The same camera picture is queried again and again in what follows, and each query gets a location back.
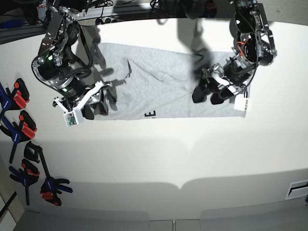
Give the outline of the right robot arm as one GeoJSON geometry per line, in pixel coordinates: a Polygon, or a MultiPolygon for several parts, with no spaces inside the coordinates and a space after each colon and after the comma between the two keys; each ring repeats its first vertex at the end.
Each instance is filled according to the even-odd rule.
{"type": "Polygon", "coordinates": [[[51,19],[37,56],[31,62],[35,78],[59,94],[53,107],[60,107],[70,125],[82,119],[93,120],[95,110],[108,115],[103,90],[110,82],[96,81],[87,85],[92,74],[93,56],[78,22],[84,6],[56,1],[51,5],[51,19]]]}

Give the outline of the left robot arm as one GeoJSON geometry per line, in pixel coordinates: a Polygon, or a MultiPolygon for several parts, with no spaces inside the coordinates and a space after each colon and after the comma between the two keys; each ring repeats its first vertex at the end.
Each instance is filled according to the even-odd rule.
{"type": "Polygon", "coordinates": [[[258,66],[272,64],[277,56],[263,4],[256,0],[231,0],[230,4],[234,5],[234,55],[202,68],[192,93],[194,103],[206,101],[207,96],[213,105],[248,98],[258,66]]]}

